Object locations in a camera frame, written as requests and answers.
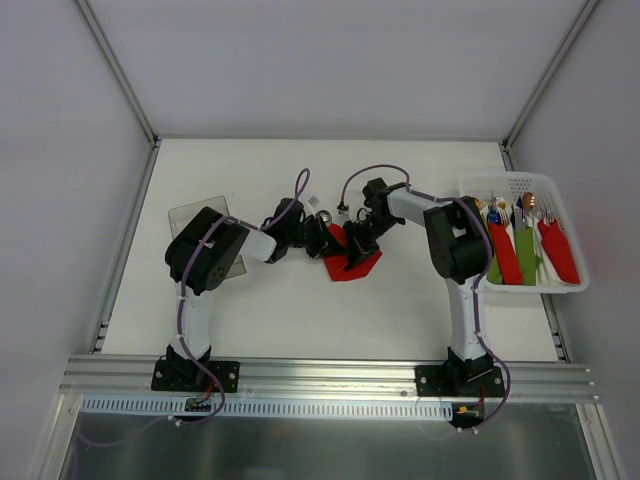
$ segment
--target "glass panel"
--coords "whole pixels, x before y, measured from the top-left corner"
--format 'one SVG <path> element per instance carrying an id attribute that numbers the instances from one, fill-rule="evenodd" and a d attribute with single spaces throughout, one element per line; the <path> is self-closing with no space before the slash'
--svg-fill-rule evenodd
<path id="1" fill-rule="evenodd" d="M 135 433 L 151 417 L 84 415 L 94 441 Z M 595 479 L 573 406 L 508 405 L 478 435 L 413 421 L 220 418 L 161 422 L 114 448 L 71 442 L 61 478 Z"/>

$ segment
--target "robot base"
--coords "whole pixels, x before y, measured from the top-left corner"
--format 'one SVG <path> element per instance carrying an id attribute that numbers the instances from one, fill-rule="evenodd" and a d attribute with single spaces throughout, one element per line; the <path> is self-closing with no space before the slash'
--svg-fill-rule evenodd
<path id="1" fill-rule="evenodd" d="M 442 365 L 415 367 L 416 390 L 419 397 L 481 397 L 503 398 L 502 370 L 493 366 L 489 355 L 463 361 L 449 349 L 449 359 Z"/>
<path id="2" fill-rule="evenodd" d="M 236 393 L 240 379 L 240 363 L 209 360 L 209 352 L 198 359 L 222 384 L 224 393 Z M 182 358 L 171 346 L 167 355 L 160 358 L 153 369 L 151 390 L 156 392 L 202 393 L 209 387 L 209 377 L 193 362 Z"/>

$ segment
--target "fork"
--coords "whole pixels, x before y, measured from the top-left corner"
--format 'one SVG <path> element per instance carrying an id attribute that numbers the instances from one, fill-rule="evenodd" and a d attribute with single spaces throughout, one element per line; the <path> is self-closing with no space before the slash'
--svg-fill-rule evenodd
<path id="1" fill-rule="evenodd" d="M 503 208 L 499 208 L 498 213 L 500 213 L 500 224 L 508 227 L 511 224 L 511 219 L 509 218 L 507 211 Z"/>
<path id="2" fill-rule="evenodd" d="M 553 215 L 553 213 L 551 213 L 551 210 L 546 209 L 546 215 L 547 215 L 547 221 L 549 222 L 549 225 L 551 225 L 553 222 L 556 221 L 556 217 Z"/>

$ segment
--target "wire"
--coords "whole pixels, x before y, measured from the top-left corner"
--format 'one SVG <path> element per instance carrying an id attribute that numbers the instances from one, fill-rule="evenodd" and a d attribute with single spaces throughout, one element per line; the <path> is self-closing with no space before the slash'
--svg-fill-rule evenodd
<path id="1" fill-rule="evenodd" d="M 204 392 L 202 392 L 200 395 L 198 395 L 194 401 L 198 404 L 204 403 L 207 400 L 209 400 L 209 397 L 211 397 L 212 392 L 213 392 L 213 382 L 209 380 L 209 386 L 207 387 L 207 389 Z"/>
<path id="2" fill-rule="evenodd" d="M 489 241 L 489 237 L 488 237 L 487 232 L 486 232 L 486 230 L 484 228 L 484 225 L 482 225 L 482 222 L 474 215 L 474 213 L 471 211 L 469 206 L 466 203 L 464 203 L 461 199 L 459 199 L 457 197 L 437 198 L 437 197 L 435 197 L 433 195 L 429 195 L 427 193 L 422 193 L 422 192 L 419 192 L 417 190 L 408 189 L 408 191 L 412 195 L 415 195 L 415 196 L 420 197 L 420 198 L 424 198 L 426 200 L 430 200 L 432 202 L 436 202 L 436 203 L 453 202 L 453 203 L 456 203 L 457 205 L 459 205 L 465 211 L 467 216 L 475 224 L 476 228 L 480 232 L 480 235 L 482 236 L 482 239 L 484 240 L 484 246 L 485 246 L 486 254 L 487 254 L 487 262 L 485 264 L 484 270 L 482 270 L 480 275 L 478 275 L 476 277 L 475 281 L 473 282 L 473 319 L 474 319 L 474 323 L 475 323 L 475 332 L 474 333 L 476 334 L 476 337 L 478 338 L 478 342 L 480 343 L 480 345 L 482 346 L 484 351 L 487 352 L 489 354 L 489 356 L 491 358 L 493 358 L 493 360 L 498 365 L 500 365 L 502 367 L 502 369 L 504 370 L 505 376 L 506 376 L 506 382 L 505 382 L 506 386 L 505 386 L 504 397 L 502 397 L 502 400 L 500 401 L 500 403 L 498 404 L 496 409 L 491 413 L 491 415 L 489 415 L 487 418 L 485 418 L 483 420 L 483 422 L 480 424 L 480 425 L 484 426 L 489 421 L 494 419 L 496 417 L 496 415 L 498 415 L 498 413 L 500 413 L 500 411 L 502 411 L 502 409 L 504 408 L 505 404 L 507 403 L 507 400 L 509 398 L 509 394 L 511 393 L 511 370 L 509 370 L 509 367 L 507 366 L 506 362 L 504 362 L 500 357 L 498 357 L 494 353 L 493 350 L 491 350 L 491 348 L 489 348 L 489 345 L 487 345 L 487 343 L 484 341 L 484 338 L 482 337 L 482 332 L 481 332 L 481 329 L 480 329 L 480 305 L 479 305 L 479 299 L 478 299 L 479 298 L 478 297 L 478 285 L 480 285 L 480 281 L 487 274 L 487 272 L 489 271 L 489 268 L 491 267 L 491 261 L 493 259 L 493 248 L 491 247 L 491 242 Z"/>
<path id="3" fill-rule="evenodd" d="M 480 401 L 478 403 L 476 403 L 473 407 L 471 408 L 476 408 L 476 407 L 480 407 L 482 406 L 482 409 L 484 410 L 484 400 L 487 398 L 487 391 L 484 388 L 484 385 L 482 385 L 482 396 L 480 397 Z"/>
<path id="4" fill-rule="evenodd" d="M 358 170 L 356 173 L 354 173 L 353 175 L 351 175 L 349 178 L 347 178 L 347 181 L 344 182 L 344 186 L 342 187 L 342 193 L 340 194 L 340 205 L 344 205 L 344 196 L 347 193 L 347 187 L 349 186 L 349 183 L 351 183 L 351 180 L 356 178 L 361 173 L 368 172 L 369 170 L 373 170 L 375 168 L 391 168 L 393 170 L 398 170 L 399 172 L 402 172 L 406 178 L 407 190 L 409 189 L 409 184 L 411 183 L 411 176 L 409 175 L 409 172 L 407 172 L 402 167 L 398 167 L 397 165 L 391 165 L 389 163 L 379 163 L 377 165 L 371 165 L 369 167 L 362 168 Z"/>
<path id="5" fill-rule="evenodd" d="M 300 180 L 302 179 L 302 176 L 305 173 L 306 173 L 306 178 L 304 179 L 304 182 L 302 183 L 302 185 L 300 185 Z M 193 420 L 193 421 L 177 420 L 175 422 L 177 426 L 179 426 L 179 425 L 196 426 L 196 425 L 203 425 L 205 423 L 209 423 L 209 422 L 211 422 L 211 420 L 213 420 L 213 418 L 218 413 L 220 413 L 222 411 L 222 409 L 224 408 L 225 403 L 226 403 L 226 397 L 225 397 L 225 394 L 224 394 L 224 389 L 222 387 L 222 384 L 220 383 L 220 380 L 218 380 L 218 378 L 207 367 L 205 367 L 202 363 L 200 363 L 198 361 L 197 358 L 195 358 L 195 356 L 193 355 L 193 353 L 189 349 L 189 346 L 187 345 L 187 343 L 184 340 L 184 325 L 183 325 L 184 315 L 183 315 L 183 312 L 184 312 L 186 296 L 187 296 L 187 278 L 189 277 L 189 273 L 191 273 L 191 269 L 193 268 L 193 264 L 195 263 L 196 259 L 198 258 L 198 255 L 200 255 L 200 252 L 204 248 L 205 244 L 209 242 L 209 239 L 211 238 L 213 233 L 223 223 L 238 223 L 238 224 L 241 224 L 241 225 L 243 225 L 245 227 L 252 228 L 254 230 L 266 230 L 269 227 L 272 227 L 273 225 L 278 223 L 286 215 L 286 213 L 289 210 L 291 210 L 293 205 L 298 201 L 298 199 L 300 198 L 300 195 L 302 195 L 302 192 L 304 191 L 304 189 L 306 188 L 307 184 L 309 183 L 309 178 L 310 177 L 311 177 L 311 170 L 309 170 L 308 168 L 303 168 L 300 171 L 300 173 L 298 174 L 298 178 L 296 179 L 295 197 L 291 200 L 289 205 L 287 205 L 285 207 L 285 209 L 280 213 L 280 215 L 278 215 L 275 219 L 271 220 L 268 224 L 262 226 L 261 228 L 258 228 L 258 227 L 254 226 L 254 225 L 251 225 L 250 223 L 243 222 L 242 220 L 238 220 L 237 218 L 232 217 L 230 215 L 223 215 L 218 220 L 216 220 L 211 225 L 211 227 L 209 227 L 209 230 L 207 230 L 207 232 L 204 234 L 204 236 L 202 237 L 202 239 L 198 243 L 198 246 L 195 248 L 195 250 L 191 254 L 191 257 L 189 258 L 189 261 L 187 262 L 187 266 L 185 267 L 184 273 L 182 274 L 182 278 L 180 280 L 180 302 L 178 302 L 178 313 L 177 313 L 177 319 L 176 319 L 177 328 L 178 328 L 178 337 L 180 339 L 180 346 L 182 347 L 182 349 L 184 350 L 185 354 L 187 355 L 187 358 L 189 360 L 191 360 L 207 377 L 209 377 L 209 380 L 211 381 L 211 383 L 210 383 L 211 390 L 213 390 L 213 386 L 215 385 L 215 387 L 220 392 L 220 404 L 215 408 L 215 410 L 213 410 L 211 413 L 209 413 L 206 417 L 203 417 L 203 418 L 201 418 L 199 420 Z M 82 430 L 80 429 L 80 425 L 81 425 L 80 419 L 81 418 L 82 417 L 80 416 L 78 424 L 76 426 L 76 434 L 78 435 L 78 438 L 82 442 L 87 444 L 88 446 L 90 446 L 90 447 L 98 447 L 98 448 L 109 448 L 109 447 L 116 447 L 118 445 L 124 445 L 125 443 L 128 443 L 128 442 L 133 441 L 136 438 L 138 438 L 140 435 L 142 435 L 144 432 L 146 432 L 149 428 L 151 428 L 155 424 L 160 423 L 163 420 L 169 420 L 169 421 L 174 420 L 173 415 L 169 415 L 168 417 L 167 416 L 156 417 L 153 420 L 151 420 L 149 423 L 144 425 L 142 428 L 140 428 L 138 431 L 134 432 L 133 434 L 131 434 L 131 435 L 125 437 L 125 438 L 122 438 L 120 440 L 116 440 L 116 441 L 113 441 L 113 442 L 95 442 L 95 441 L 87 438 L 82 433 Z"/>

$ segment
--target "red object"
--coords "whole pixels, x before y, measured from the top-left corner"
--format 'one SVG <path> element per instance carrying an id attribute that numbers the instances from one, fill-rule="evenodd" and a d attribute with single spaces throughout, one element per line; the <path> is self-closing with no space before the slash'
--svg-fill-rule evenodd
<path id="1" fill-rule="evenodd" d="M 505 285 L 522 285 L 524 278 L 520 272 L 518 257 L 513 249 L 511 238 L 504 225 L 489 223 L 489 233 L 496 249 L 496 258 Z"/>
<path id="2" fill-rule="evenodd" d="M 347 236 L 344 234 L 344 230 L 340 225 L 329 225 L 329 231 L 343 246 L 347 246 Z M 357 280 L 358 278 L 364 278 L 369 275 L 369 272 L 373 269 L 381 256 L 382 252 L 377 252 L 349 271 L 344 269 L 344 267 L 347 266 L 346 254 L 327 257 L 323 260 L 324 264 L 327 266 L 331 280 L 334 282 L 348 282 L 349 280 Z"/>
<path id="3" fill-rule="evenodd" d="M 564 236 L 560 225 L 557 220 L 551 223 L 551 226 L 540 220 L 538 222 L 538 228 L 542 234 L 542 246 L 545 252 L 549 255 L 549 259 L 558 272 L 558 276 L 561 280 L 567 283 L 578 284 L 580 283 L 580 276 L 576 269 L 576 264 L 573 263 L 573 256 L 571 255 L 571 247 L 567 241 L 567 237 Z"/>

